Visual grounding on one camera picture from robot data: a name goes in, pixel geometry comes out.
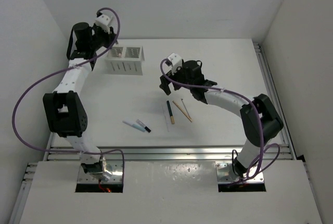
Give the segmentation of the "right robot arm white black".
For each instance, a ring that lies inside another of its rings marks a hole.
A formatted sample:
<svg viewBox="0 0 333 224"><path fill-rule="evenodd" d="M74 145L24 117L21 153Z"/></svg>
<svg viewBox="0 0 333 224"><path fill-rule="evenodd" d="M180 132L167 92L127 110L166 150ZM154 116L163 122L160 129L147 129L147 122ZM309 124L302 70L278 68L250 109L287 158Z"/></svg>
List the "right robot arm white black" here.
<svg viewBox="0 0 333 224"><path fill-rule="evenodd" d="M169 72L163 72L160 78L160 88L166 95L171 94L170 84L174 90L185 88L193 98L207 105L217 106L241 119L246 141L237 155L232 155L229 175L234 180L249 180L253 177L250 169L256 166L254 176L264 171L261 167L264 153L283 129L284 124L270 98L260 94L252 99L237 92L217 87L217 83L204 77L201 71L202 63L196 60L173 61L165 58L160 66L171 67Z"/></svg>

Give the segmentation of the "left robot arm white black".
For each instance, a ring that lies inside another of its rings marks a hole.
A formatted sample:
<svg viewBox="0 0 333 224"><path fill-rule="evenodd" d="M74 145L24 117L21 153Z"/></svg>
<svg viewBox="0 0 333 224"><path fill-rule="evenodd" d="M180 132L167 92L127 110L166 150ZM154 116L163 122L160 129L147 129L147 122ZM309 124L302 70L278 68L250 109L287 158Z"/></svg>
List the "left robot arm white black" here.
<svg viewBox="0 0 333 224"><path fill-rule="evenodd" d="M113 28L107 24L75 24L67 48L69 70L54 91L43 96L50 131L64 138L80 153L81 167L86 174L101 181L110 179L112 172L101 150L86 132L88 117L80 93L96 64L96 52L101 47L108 48L115 36Z"/></svg>

